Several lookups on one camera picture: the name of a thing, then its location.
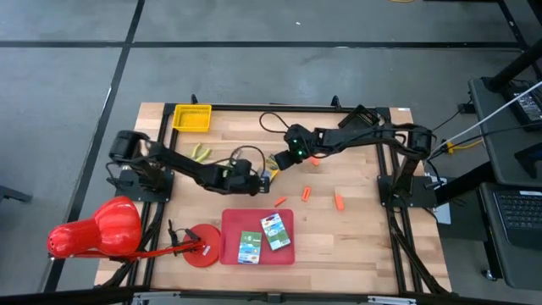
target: red lamp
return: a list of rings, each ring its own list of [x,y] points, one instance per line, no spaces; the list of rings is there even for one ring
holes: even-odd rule
[[[133,261],[182,252],[196,267],[218,260],[220,231],[212,225],[197,225],[183,242],[155,251],[137,251],[141,243],[141,219],[128,197],[105,202],[89,219],[59,225],[49,233],[47,248],[54,258],[111,258]]]
[[[141,220],[128,197],[116,197],[103,204],[89,219],[54,228],[47,248],[55,258],[96,249],[108,256],[124,256],[137,250]]]

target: wheel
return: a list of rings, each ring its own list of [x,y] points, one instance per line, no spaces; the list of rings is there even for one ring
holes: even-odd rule
[[[487,279],[491,281],[497,281],[497,278],[491,274],[491,270],[482,270],[482,275]]]

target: red plate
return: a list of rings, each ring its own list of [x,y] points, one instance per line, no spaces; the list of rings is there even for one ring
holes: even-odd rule
[[[183,252],[186,262],[194,267],[208,267],[218,260],[220,253],[220,231],[213,225],[197,225],[191,228],[197,236],[202,238],[205,247],[194,252]],[[190,237],[185,235],[183,241],[189,241]]]
[[[260,219],[279,213],[291,244],[278,250],[271,246],[263,233]],[[239,264],[239,243],[243,230],[262,233],[262,251],[259,264],[293,264],[296,261],[294,248],[294,213],[290,209],[225,209],[222,212],[222,235],[220,242],[220,263]]]

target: red lamp shade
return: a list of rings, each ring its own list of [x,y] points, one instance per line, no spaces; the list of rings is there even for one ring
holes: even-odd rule
[[[55,258],[68,258],[89,249],[108,256],[123,256],[136,251],[141,240],[141,220],[128,197],[105,202],[89,219],[54,228],[47,248]]]

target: small orange block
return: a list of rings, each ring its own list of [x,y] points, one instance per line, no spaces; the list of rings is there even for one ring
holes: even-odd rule
[[[303,194],[301,195],[302,201],[306,202],[308,197],[311,195],[311,188],[309,186],[305,187]]]
[[[342,201],[342,196],[339,194],[335,194],[335,205],[337,206],[338,210],[345,210],[345,203]]]
[[[286,197],[279,198],[279,200],[277,200],[277,202],[274,203],[274,206],[277,208],[282,202],[285,202],[286,199],[287,199]]]
[[[311,161],[312,165],[318,166],[320,164],[320,159],[315,157],[310,157],[309,160]]]

